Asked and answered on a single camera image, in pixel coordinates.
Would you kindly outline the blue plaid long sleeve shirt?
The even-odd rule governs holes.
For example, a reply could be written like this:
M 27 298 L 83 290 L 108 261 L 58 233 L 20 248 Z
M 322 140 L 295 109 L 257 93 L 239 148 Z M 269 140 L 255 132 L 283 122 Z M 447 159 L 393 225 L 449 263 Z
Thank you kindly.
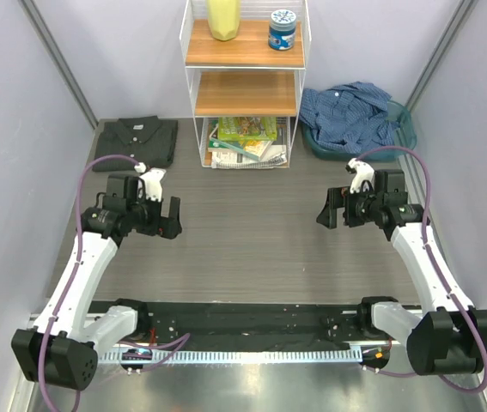
M 352 82 L 323 91 L 304 88 L 300 120 L 324 150 L 360 155 L 394 144 L 394 122 L 388 119 L 391 95 L 370 82 Z

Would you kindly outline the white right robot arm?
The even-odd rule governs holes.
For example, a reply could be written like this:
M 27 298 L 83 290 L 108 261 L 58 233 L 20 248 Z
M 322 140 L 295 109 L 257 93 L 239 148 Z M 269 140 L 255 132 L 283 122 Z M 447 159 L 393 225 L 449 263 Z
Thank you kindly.
M 463 293 L 435 242 L 429 218 L 411 204 L 401 170 L 374 170 L 353 159 L 351 183 L 331 188 L 316 221 L 329 229 L 375 224 L 397 251 L 419 297 L 421 314 L 392 297 L 366 297 L 356 317 L 367 339 L 389 336 L 405 347 L 419 376 L 474 374 L 487 357 L 487 310 L 477 309 Z

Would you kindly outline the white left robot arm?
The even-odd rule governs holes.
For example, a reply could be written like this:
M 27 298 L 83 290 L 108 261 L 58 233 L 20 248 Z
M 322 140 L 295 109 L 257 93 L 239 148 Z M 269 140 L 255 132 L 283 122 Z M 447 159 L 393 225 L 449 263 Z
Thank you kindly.
M 165 174 L 160 168 L 141 175 L 112 174 L 95 205 L 82 213 L 52 297 L 33 326 L 17 330 L 11 340 L 27 380 L 83 391 L 100 356 L 124 338 L 142 342 L 149 336 L 151 319 L 140 301 L 119 299 L 92 324 L 85 318 L 100 279 L 130 233 L 164 239 L 181 234 L 180 199 L 172 197 L 168 214 L 161 213 Z

